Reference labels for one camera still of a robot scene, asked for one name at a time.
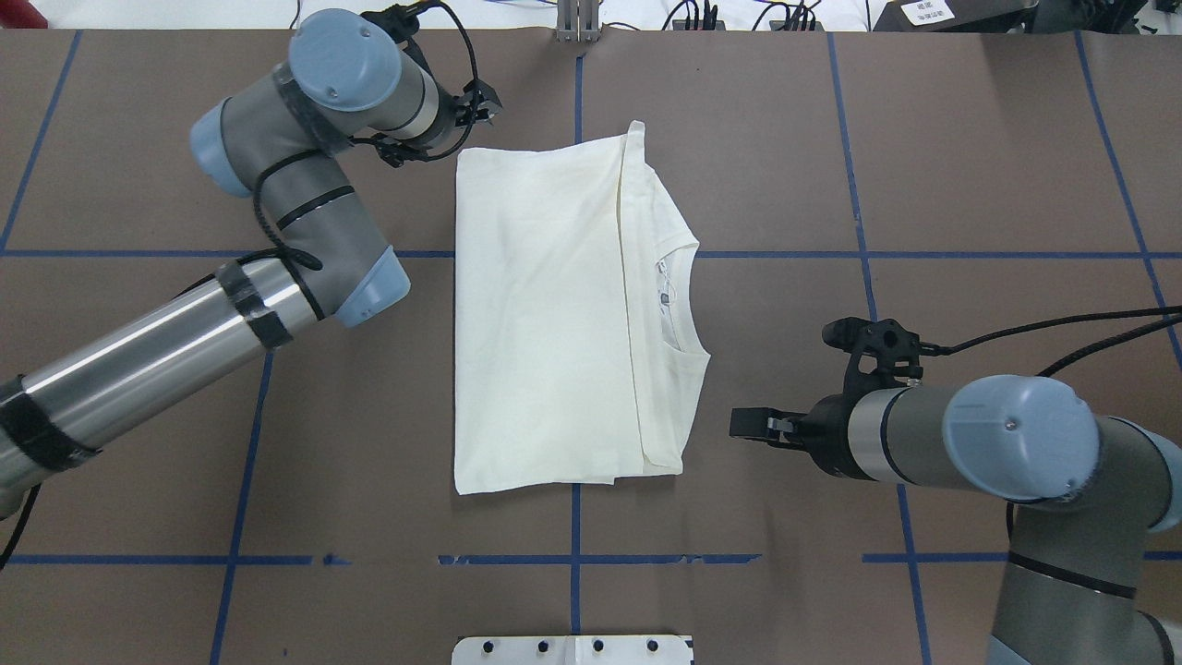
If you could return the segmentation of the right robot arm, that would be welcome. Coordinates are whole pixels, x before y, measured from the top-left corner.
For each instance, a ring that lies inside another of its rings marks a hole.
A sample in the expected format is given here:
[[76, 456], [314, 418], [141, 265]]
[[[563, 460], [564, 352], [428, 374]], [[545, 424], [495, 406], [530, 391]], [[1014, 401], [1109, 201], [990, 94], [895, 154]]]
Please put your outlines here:
[[735, 408], [730, 437], [803, 450], [837, 478], [983, 493], [1017, 509], [989, 664], [1177, 664], [1178, 622], [1137, 607], [1147, 540], [1178, 526], [1178, 445], [1072, 387], [987, 376]]

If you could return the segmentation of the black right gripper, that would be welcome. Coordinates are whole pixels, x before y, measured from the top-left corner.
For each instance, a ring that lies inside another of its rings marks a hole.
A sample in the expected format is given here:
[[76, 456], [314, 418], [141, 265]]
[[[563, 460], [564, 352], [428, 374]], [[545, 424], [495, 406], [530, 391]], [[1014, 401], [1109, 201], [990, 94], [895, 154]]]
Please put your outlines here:
[[728, 435], [774, 449], [805, 449], [816, 467], [836, 478], [855, 478], [847, 425], [851, 408], [843, 395], [830, 395], [808, 413], [774, 408], [733, 408]]

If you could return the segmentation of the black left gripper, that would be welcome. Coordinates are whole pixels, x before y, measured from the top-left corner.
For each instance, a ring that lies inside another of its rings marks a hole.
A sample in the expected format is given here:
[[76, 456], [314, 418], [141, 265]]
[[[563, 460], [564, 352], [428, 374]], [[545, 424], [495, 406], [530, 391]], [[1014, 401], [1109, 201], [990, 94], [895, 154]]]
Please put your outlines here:
[[491, 125], [504, 105], [495, 89], [486, 82], [468, 82], [461, 94], [452, 94], [442, 85], [439, 92], [439, 113], [426, 137], [427, 151], [455, 154], [470, 138], [476, 125]]

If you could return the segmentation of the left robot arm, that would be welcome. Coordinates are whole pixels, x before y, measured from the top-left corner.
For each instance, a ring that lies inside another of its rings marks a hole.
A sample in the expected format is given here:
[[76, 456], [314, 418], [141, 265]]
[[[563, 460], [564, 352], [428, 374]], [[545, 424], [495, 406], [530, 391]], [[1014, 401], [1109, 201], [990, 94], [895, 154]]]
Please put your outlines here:
[[56, 472], [316, 321], [370, 320], [409, 294], [392, 245], [338, 156], [371, 146], [397, 168], [457, 154], [501, 104], [478, 74], [452, 94], [415, 41], [443, 1], [318, 11], [269, 73], [207, 111], [189, 132], [202, 172], [247, 198], [269, 245], [233, 257], [100, 340], [4, 383], [4, 517], [30, 508]]

